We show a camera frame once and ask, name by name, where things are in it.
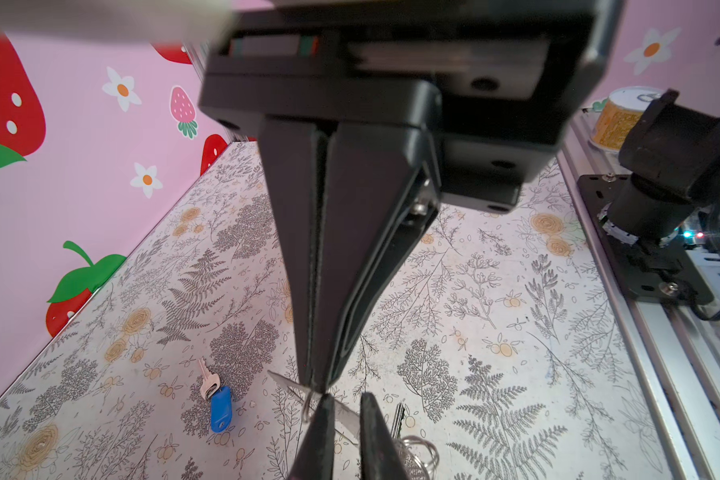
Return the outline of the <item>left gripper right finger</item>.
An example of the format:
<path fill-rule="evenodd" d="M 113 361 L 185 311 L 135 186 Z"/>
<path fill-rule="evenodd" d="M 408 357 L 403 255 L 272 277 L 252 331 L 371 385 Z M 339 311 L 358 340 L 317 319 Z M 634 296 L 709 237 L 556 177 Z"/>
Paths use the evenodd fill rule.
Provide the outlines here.
<path fill-rule="evenodd" d="M 360 466 L 362 480 L 408 478 L 378 402 L 370 392 L 361 396 Z"/>

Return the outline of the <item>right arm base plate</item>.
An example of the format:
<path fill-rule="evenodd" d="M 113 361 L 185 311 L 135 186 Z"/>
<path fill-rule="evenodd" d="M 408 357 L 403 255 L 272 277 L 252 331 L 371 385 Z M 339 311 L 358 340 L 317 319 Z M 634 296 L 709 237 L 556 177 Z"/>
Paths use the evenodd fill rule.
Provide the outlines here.
<path fill-rule="evenodd" d="M 603 247 L 621 293 L 636 301 L 686 305 L 690 297 L 706 305 L 714 300 L 707 282 L 691 261 L 682 235 L 674 232 L 668 241 L 638 239 L 621 241 L 622 235 L 608 229 L 608 208 L 623 192 L 634 189 L 627 175 L 607 181 L 603 175 L 582 175 L 576 182 L 587 217 L 594 225 L 594 238 Z"/>

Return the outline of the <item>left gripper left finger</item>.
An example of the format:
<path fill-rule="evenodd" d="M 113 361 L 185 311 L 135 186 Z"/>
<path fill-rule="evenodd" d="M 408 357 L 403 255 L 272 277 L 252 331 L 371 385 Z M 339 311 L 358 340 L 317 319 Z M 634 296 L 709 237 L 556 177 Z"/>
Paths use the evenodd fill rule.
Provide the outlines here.
<path fill-rule="evenodd" d="M 335 400 L 324 395 L 293 462 L 288 480 L 331 480 L 334 465 Z"/>

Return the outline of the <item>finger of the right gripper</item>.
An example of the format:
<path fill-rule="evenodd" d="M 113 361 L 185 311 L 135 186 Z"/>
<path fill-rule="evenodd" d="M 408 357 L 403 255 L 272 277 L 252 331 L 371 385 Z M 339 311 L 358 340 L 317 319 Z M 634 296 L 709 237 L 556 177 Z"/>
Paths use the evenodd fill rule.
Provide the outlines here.
<path fill-rule="evenodd" d="M 267 117 L 258 137 L 290 287 L 297 372 L 316 384 L 315 328 L 328 137 L 317 124 Z"/>
<path fill-rule="evenodd" d="M 380 293 L 434 219 L 432 135 L 341 124 L 326 158 L 311 386 L 341 376 Z"/>

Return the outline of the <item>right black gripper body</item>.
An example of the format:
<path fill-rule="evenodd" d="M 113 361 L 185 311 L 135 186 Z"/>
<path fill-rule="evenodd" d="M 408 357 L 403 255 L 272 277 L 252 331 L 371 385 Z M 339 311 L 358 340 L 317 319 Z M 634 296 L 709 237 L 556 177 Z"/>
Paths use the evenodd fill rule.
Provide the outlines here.
<path fill-rule="evenodd" d="M 212 47 L 200 110 L 432 133 L 443 200 L 506 213 L 603 77 L 619 1 L 283 1 Z"/>

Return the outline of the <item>blue tagged key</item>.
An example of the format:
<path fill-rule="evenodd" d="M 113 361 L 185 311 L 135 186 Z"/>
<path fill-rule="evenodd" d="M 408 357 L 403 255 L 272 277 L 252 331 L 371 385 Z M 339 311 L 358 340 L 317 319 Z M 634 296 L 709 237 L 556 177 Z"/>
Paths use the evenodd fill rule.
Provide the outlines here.
<path fill-rule="evenodd" d="M 198 359 L 198 365 L 202 376 L 200 394 L 210 406 L 210 429 L 213 433 L 223 433 L 233 420 L 231 390 L 207 367 L 204 358 Z"/>

